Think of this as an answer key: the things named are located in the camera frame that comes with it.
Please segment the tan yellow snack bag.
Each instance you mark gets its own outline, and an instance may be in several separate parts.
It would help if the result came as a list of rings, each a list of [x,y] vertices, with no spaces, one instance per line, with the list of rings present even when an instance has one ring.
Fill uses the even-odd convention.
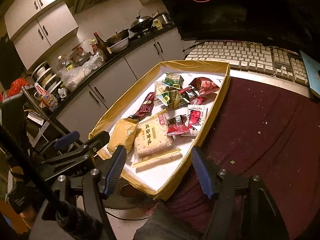
[[[132,145],[136,137],[136,130],[139,121],[131,118],[120,119],[110,136],[107,149],[110,153],[114,153],[119,145],[125,147],[127,153],[131,151]]]

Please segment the beige cracker packet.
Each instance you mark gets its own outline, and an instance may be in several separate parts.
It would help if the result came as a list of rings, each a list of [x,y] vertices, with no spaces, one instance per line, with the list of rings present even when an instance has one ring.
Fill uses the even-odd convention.
[[[180,152],[174,145],[173,137],[167,135],[169,130],[167,113],[168,111],[163,109],[138,124],[134,140],[133,167],[150,165]]]

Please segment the white red snack packet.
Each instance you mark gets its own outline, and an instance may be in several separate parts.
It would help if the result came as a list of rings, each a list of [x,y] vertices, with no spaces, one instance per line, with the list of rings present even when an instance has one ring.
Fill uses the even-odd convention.
[[[205,105],[188,105],[186,126],[189,131],[183,136],[195,137],[201,130],[207,115],[207,107]]]

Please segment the dark red long packet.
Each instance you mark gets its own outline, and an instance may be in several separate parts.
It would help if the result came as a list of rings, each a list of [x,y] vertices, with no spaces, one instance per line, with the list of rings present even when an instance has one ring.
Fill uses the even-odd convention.
[[[139,120],[139,121],[142,120],[144,116],[151,113],[154,107],[154,99],[155,99],[155,93],[150,92],[144,99],[144,102],[142,103],[138,111],[136,111],[135,114],[130,115],[129,118],[133,120]]]

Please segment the small red black packet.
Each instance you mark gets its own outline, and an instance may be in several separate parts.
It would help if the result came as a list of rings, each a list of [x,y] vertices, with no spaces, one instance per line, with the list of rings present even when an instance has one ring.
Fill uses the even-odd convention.
[[[191,86],[179,90],[179,93],[191,105],[202,105],[207,101],[206,97],[198,95]]]

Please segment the red snack bag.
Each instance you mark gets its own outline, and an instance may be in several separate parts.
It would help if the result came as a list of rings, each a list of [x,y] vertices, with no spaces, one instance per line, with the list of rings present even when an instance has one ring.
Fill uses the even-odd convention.
[[[194,87],[200,96],[212,94],[220,89],[216,83],[207,77],[196,77],[189,85]]]

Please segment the green snack packet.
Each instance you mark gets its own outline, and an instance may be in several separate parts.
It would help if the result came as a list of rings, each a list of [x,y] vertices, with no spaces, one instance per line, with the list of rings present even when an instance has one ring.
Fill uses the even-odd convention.
[[[184,79],[181,75],[176,73],[167,73],[162,85],[180,90],[182,89],[183,81]]]
[[[166,107],[169,107],[170,109],[177,109],[179,107],[189,104],[189,100],[184,98],[176,89],[159,93],[157,95],[157,98],[161,101],[161,103],[163,103]]]

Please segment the red striped candy packet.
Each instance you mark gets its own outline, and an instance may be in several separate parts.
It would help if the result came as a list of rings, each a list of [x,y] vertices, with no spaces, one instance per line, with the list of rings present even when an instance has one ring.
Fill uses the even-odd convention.
[[[171,119],[168,119],[167,136],[187,134],[189,132],[189,128],[185,124],[186,121],[186,115],[177,115]]]

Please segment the dark red table cloth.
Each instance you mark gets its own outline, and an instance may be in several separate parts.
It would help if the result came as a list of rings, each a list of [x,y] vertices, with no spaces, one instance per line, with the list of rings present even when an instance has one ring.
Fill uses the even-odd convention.
[[[232,174],[260,176],[291,239],[319,211],[318,98],[234,77],[202,150]]]

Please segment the dark sauce bottle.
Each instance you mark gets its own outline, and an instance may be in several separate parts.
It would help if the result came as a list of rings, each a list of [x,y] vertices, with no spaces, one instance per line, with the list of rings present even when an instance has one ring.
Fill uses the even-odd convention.
[[[100,38],[100,36],[98,35],[97,32],[95,32],[93,35],[94,35],[95,38],[96,38],[96,41],[97,41],[97,43],[98,43],[99,49],[103,52],[103,54],[105,55],[105,57],[109,60],[109,59],[111,58],[111,54],[110,54],[110,52],[108,51],[107,43]]]

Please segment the metal bowl on counter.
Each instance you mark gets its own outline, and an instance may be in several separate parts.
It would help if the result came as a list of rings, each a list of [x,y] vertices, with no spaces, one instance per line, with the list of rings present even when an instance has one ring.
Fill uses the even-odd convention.
[[[106,43],[111,53],[118,53],[122,51],[129,45],[129,30],[124,29],[120,32],[116,31],[116,33],[110,37]]]

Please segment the white mechanical keyboard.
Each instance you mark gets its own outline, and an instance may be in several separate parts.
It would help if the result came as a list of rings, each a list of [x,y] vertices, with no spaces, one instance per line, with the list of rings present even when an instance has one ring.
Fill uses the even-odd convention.
[[[310,87],[302,57],[276,46],[247,41],[205,41],[194,45],[185,59],[228,62],[235,70],[275,76]]]

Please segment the black wok on stove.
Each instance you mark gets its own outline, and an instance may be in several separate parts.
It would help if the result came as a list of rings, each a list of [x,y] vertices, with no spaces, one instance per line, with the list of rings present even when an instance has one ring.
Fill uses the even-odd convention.
[[[141,16],[141,11],[136,17],[136,20],[131,24],[129,31],[132,33],[141,33],[142,31],[149,29],[153,25],[153,21],[160,16],[159,12],[156,12],[152,17],[150,16]]]

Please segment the light blue notebook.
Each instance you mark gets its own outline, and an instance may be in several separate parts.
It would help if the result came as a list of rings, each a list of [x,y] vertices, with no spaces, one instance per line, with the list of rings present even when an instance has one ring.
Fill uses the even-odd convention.
[[[301,57],[306,68],[306,73],[309,80],[310,90],[315,96],[320,98],[320,80],[319,80],[319,71],[320,64],[316,60],[312,59],[303,51],[300,51]]]

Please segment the black computer monitor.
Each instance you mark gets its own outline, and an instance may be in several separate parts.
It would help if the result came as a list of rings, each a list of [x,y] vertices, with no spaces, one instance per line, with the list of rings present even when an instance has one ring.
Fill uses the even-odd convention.
[[[184,40],[319,42],[319,0],[162,0]]]

